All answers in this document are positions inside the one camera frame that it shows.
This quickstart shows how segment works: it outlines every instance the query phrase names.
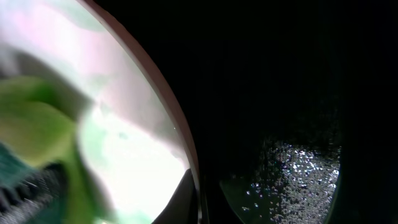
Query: dark surface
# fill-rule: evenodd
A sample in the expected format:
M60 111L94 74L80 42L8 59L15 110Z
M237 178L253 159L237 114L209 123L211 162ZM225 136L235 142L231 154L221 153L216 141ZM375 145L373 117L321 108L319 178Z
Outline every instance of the dark surface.
M218 182L249 175L269 136L321 148L333 136L343 146L332 223L397 220L395 3L96 2L173 89L206 176L211 222L238 222Z

